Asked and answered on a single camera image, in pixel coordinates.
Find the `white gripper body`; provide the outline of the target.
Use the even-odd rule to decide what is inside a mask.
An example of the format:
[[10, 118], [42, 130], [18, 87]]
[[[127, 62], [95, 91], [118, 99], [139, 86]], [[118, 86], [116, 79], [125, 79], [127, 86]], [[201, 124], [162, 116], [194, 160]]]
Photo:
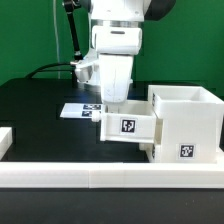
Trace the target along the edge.
[[123, 104], [128, 95], [133, 57], [99, 55], [101, 100], [104, 104]]

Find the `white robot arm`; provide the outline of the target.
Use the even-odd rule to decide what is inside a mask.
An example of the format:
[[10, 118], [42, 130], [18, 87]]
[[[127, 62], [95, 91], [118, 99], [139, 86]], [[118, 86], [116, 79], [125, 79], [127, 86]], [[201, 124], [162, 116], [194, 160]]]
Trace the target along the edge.
[[99, 65], [103, 104], [126, 101], [134, 56], [142, 45], [141, 24], [164, 18], [175, 3], [176, 0], [79, 0], [90, 14], [91, 47]]

